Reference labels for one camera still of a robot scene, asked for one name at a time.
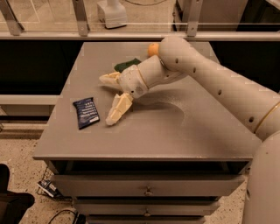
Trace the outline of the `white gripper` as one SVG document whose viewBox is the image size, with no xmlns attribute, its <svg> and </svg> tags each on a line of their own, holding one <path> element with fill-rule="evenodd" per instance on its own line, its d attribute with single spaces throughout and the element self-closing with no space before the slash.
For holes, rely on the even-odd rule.
<svg viewBox="0 0 280 224">
<path fill-rule="evenodd" d="M 122 88 L 123 94 L 116 94 L 112 102 L 112 107 L 108 112 L 106 124 L 111 126 L 116 124 L 122 116 L 129 110 L 133 98 L 137 99 L 148 93 L 148 88 L 144 83 L 140 70 L 136 65 L 130 66 L 121 73 L 113 72 L 104 74 L 99 80 L 114 88 Z"/>
</svg>

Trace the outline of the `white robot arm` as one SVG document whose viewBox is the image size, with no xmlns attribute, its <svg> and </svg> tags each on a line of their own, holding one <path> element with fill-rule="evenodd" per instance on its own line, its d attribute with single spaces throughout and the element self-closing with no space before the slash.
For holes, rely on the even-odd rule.
<svg viewBox="0 0 280 224">
<path fill-rule="evenodd" d="M 106 124 L 116 124 L 151 88 L 191 76 L 262 140 L 250 166 L 242 224 L 279 224 L 279 94 L 206 58 L 183 38 L 170 36 L 151 44 L 148 55 L 138 65 L 100 77 L 122 91 L 112 102 Z"/>
</svg>

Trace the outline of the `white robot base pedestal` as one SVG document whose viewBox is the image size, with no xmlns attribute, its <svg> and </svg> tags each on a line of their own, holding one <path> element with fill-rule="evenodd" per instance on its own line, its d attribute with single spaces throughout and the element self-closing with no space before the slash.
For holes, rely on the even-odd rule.
<svg viewBox="0 0 280 224">
<path fill-rule="evenodd" d="M 125 26 L 128 22 L 125 7 L 119 0 L 101 0 L 97 3 L 97 14 L 107 29 Z"/>
</svg>

